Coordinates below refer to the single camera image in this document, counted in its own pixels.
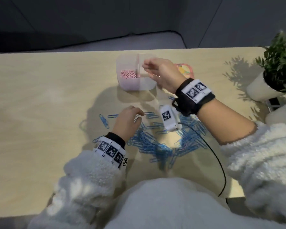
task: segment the hand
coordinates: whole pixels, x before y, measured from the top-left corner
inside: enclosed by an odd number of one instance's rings
[[[173,94],[186,80],[186,77],[179,72],[176,65],[168,59],[146,59],[142,67],[149,73],[150,78]]]
[[[134,118],[137,114],[141,116],[145,115],[140,108],[135,108],[134,106],[124,108],[118,115],[112,132],[122,138],[125,142],[128,142],[128,140],[134,136],[142,122],[141,117],[138,117],[136,122],[134,122]]]

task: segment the white pot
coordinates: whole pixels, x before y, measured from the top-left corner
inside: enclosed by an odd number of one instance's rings
[[[263,72],[261,72],[255,80],[247,87],[247,94],[252,100],[265,101],[271,98],[284,95],[282,92],[278,92],[265,82]]]
[[[286,124],[286,105],[278,108],[277,110],[269,113],[266,116],[266,124],[273,125],[276,123],[284,123]]]

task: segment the white sensor device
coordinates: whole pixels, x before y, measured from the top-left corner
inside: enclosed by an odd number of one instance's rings
[[[172,107],[171,105],[164,105],[160,107],[160,114],[163,120],[164,128],[169,131],[173,132],[178,129],[182,129],[182,124],[179,124],[179,113],[176,108]]]

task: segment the divided container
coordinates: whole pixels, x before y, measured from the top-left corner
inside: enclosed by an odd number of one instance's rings
[[[153,54],[124,54],[116,60],[116,75],[119,85],[125,91],[146,91],[156,86],[156,81],[149,77],[138,77],[125,79],[121,76],[123,70],[133,70],[140,74],[140,67],[145,59],[156,57]]]

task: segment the table top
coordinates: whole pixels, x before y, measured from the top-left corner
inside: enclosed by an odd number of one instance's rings
[[[116,58],[129,51],[0,54],[0,217],[39,213],[53,185],[64,175],[63,166],[77,156],[89,140],[106,134],[124,107],[133,105],[158,112],[169,104],[160,89],[125,92],[118,86]],[[215,93],[218,100],[253,120],[263,120],[267,108],[249,100],[246,86],[261,72],[253,63],[263,49],[214,48],[131,51],[152,53],[174,63],[186,63]],[[106,129],[99,114],[108,120]],[[176,133],[157,139],[168,146]],[[222,163],[217,142],[206,141]],[[160,170],[148,154],[133,146],[129,153],[127,186],[158,177],[183,177],[215,193],[224,179],[216,158],[200,148],[177,158],[172,169]],[[237,181],[227,177],[224,197],[243,196]]]

